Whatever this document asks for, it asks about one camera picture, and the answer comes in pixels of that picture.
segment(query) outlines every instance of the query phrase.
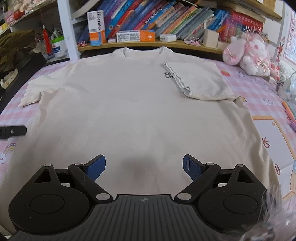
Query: pink plush toy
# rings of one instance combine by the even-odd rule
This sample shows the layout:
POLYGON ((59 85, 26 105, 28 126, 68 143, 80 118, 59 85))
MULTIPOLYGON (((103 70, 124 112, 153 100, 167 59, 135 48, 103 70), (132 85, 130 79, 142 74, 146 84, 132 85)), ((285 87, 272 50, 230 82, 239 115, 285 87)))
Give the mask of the pink plush toy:
POLYGON ((279 77, 280 67, 279 66, 276 67, 273 62, 270 62, 269 70, 270 70, 270 76, 273 77, 275 81, 280 82, 281 81, 279 77))
POLYGON ((267 77, 270 74, 270 55, 259 34, 243 33, 240 39, 231 38, 232 43, 223 51, 223 60, 237 65, 248 74, 267 77))

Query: green lid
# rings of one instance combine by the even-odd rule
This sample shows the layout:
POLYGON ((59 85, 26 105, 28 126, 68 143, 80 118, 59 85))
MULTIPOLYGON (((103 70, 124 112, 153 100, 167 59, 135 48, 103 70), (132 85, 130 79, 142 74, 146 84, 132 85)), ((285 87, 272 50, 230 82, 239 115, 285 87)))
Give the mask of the green lid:
POLYGON ((57 43, 57 42, 62 41, 62 40, 64 40, 64 39, 65 39, 65 38, 64 38, 64 36, 62 35, 62 36, 59 36, 59 37, 55 38, 54 40, 51 40, 50 42, 51 42, 52 44, 54 44, 54 43, 57 43))

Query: red tassel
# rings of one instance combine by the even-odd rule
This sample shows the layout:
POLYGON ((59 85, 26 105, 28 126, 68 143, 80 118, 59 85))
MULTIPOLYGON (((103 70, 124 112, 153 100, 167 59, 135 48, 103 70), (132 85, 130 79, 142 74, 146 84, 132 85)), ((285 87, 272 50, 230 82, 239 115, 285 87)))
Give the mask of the red tassel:
POLYGON ((50 44, 48 33, 45 29, 43 29, 43 38, 44 38, 45 46, 46 46, 46 53, 51 53, 52 52, 52 45, 50 44))

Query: ridged black surface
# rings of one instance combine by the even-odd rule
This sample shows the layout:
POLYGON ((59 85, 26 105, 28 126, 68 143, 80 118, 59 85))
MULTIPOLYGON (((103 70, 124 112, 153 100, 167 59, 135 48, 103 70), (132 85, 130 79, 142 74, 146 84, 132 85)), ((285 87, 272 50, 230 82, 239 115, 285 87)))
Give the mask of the ridged black surface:
POLYGON ((72 230, 52 236, 18 232, 10 240, 218 241, 218 235, 198 218, 192 206, 177 204, 170 195, 119 195, 112 203, 96 205, 90 216, 72 230))

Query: rainbow print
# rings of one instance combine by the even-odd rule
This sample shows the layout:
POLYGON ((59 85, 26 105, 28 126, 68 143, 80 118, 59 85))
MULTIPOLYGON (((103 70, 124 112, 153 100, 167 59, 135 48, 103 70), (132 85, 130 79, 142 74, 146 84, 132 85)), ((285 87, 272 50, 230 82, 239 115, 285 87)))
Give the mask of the rainbow print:
POLYGON ((16 143, 9 144, 3 151, 3 154, 7 154, 9 151, 13 151, 15 149, 16 143))

